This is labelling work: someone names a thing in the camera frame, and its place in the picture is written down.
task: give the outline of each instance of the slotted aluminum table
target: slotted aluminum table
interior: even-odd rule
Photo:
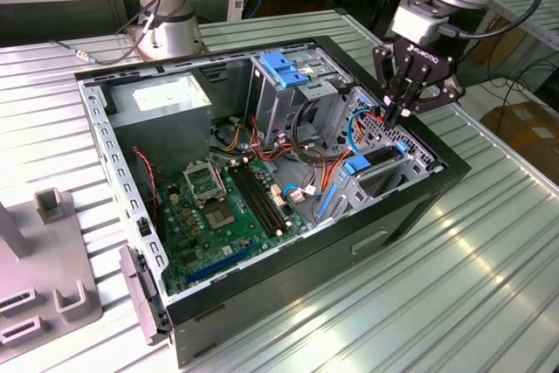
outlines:
[[[534,0],[495,0],[493,12],[513,22],[522,15]],[[559,0],[542,0],[540,7],[521,28],[544,44],[559,50]]]
[[[212,51],[329,35],[370,72],[377,42],[333,11],[203,26]],[[100,59],[124,37],[70,44]],[[132,56],[128,62],[137,60]],[[176,371],[148,347],[119,268],[126,244],[72,74],[91,68],[55,45],[0,50],[0,200],[69,190],[104,314],[3,365],[6,372]],[[471,166],[404,239],[186,366],[225,371],[541,371],[559,363],[558,190],[465,115],[422,116]]]

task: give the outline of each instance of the pci express slot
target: pci express slot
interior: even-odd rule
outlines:
[[[283,217],[249,168],[235,168],[229,171],[229,175],[268,238],[276,236],[277,231],[284,231],[287,228]]]
[[[186,276],[186,284],[193,283],[194,281],[201,280],[205,277],[208,277],[212,274],[215,274],[219,271],[223,271],[228,266],[232,266],[233,264],[242,261],[248,255],[248,252],[254,247],[254,244],[248,245],[245,249],[233,253],[229,257],[223,258],[218,262],[214,262],[210,266],[202,268],[201,270],[196,271],[190,275]]]

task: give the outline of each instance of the blue pci slot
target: blue pci slot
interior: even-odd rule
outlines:
[[[334,197],[334,194],[337,190],[338,190],[338,186],[336,184],[332,185],[332,188],[330,188],[330,191],[328,192],[328,195],[324,200],[324,204],[322,205],[321,209],[318,212],[318,218],[322,218],[322,216],[324,216],[324,213],[326,212],[326,209],[330,205],[330,202],[332,201],[332,198]]]
[[[205,277],[208,277],[209,275],[215,274],[215,273],[223,270],[227,266],[231,266],[231,265],[235,264],[236,262],[242,261],[243,259],[246,258],[246,255],[248,255],[248,252],[253,247],[254,247],[254,243],[248,245],[242,251],[233,253],[232,255],[230,255],[227,258],[223,258],[221,261],[214,262],[210,266],[207,266],[205,268],[202,268],[201,270],[196,271],[195,273],[187,275],[186,276],[186,283],[189,284],[189,283],[192,283],[194,281],[201,280]]]

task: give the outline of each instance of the red wire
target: red wire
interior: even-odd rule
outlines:
[[[151,189],[154,195],[154,220],[157,220],[157,199],[155,198],[155,195],[157,194],[157,189],[155,188],[154,172],[151,169],[153,165],[149,163],[148,158],[140,150],[133,149],[132,151],[144,161],[146,167],[148,168],[149,177],[151,178]]]

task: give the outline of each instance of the connector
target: connector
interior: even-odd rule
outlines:
[[[405,155],[406,153],[408,153],[408,150],[410,150],[410,147],[407,145],[406,142],[402,142],[401,140],[398,140],[396,142],[396,149],[402,155]]]
[[[305,195],[301,190],[294,190],[291,194],[289,194],[289,198],[291,198],[291,200],[296,204],[305,201]]]
[[[274,183],[271,187],[270,187],[270,192],[272,193],[272,195],[274,197],[280,197],[281,196],[281,188],[279,187],[278,184]]]
[[[287,204],[280,196],[274,196],[273,202],[278,206],[279,209]]]

